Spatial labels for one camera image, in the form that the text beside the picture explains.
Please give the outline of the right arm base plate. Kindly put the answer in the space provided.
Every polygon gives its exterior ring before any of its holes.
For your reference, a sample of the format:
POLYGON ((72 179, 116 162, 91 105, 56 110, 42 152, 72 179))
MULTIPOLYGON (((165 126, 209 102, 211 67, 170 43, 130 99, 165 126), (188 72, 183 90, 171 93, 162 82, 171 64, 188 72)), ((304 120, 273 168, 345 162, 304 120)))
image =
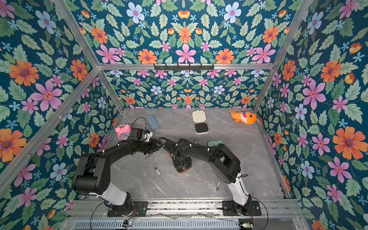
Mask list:
POLYGON ((234 201, 222 201, 222 207, 219 210, 223 211, 224 216, 262 216, 259 202, 253 200, 245 206, 234 201))

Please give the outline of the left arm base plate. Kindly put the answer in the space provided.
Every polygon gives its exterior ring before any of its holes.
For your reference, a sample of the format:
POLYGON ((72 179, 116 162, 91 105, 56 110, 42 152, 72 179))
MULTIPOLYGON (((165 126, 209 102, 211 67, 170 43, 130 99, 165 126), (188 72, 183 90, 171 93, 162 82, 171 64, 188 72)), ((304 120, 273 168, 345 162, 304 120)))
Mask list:
POLYGON ((145 217, 148 210, 146 201, 128 201, 121 206, 110 205, 108 217, 145 217))

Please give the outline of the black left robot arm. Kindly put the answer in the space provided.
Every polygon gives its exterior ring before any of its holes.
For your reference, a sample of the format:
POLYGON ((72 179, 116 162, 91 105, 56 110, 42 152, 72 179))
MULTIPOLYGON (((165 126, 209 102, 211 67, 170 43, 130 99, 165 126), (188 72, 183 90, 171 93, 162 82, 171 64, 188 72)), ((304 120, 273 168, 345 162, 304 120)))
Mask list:
POLYGON ((86 153, 80 158, 72 182, 72 189, 80 194, 96 196, 113 207, 131 203, 130 194, 111 182, 111 165, 123 157, 137 152, 152 154, 161 147, 153 133, 146 129, 120 125, 115 128, 119 142, 95 154, 86 153))

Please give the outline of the mint green clipper case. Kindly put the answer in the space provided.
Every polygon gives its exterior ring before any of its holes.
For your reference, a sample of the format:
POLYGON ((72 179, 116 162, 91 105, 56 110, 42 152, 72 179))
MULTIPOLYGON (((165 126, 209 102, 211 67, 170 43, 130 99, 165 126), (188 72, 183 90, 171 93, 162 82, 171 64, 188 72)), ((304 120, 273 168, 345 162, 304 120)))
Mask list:
POLYGON ((208 146, 209 147, 217 147, 217 146, 219 146, 222 143, 223 142, 220 141, 220 140, 211 140, 211 141, 208 142, 208 146))

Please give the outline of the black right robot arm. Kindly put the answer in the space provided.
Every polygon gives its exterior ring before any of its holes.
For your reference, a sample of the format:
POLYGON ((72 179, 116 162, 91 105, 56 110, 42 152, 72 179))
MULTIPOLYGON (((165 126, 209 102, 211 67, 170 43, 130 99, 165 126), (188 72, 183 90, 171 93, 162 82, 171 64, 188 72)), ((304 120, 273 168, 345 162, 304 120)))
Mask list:
POLYGON ((170 154, 178 173, 191 169, 193 158, 208 163, 215 176, 228 185, 235 207, 240 210, 249 209, 252 197, 245 189, 242 180, 245 175, 241 174, 240 160, 227 146, 220 143, 209 147, 185 139, 177 142, 164 139, 163 148, 170 154))

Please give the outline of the brown clipper case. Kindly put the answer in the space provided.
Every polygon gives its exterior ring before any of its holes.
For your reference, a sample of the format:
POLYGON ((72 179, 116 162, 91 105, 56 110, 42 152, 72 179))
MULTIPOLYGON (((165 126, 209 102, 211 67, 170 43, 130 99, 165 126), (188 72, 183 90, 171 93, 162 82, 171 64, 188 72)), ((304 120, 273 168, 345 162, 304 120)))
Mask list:
POLYGON ((186 171, 190 170, 192 168, 192 163, 187 163, 185 165, 182 165, 180 167, 176 167, 176 171, 179 174, 185 173, 186 171))

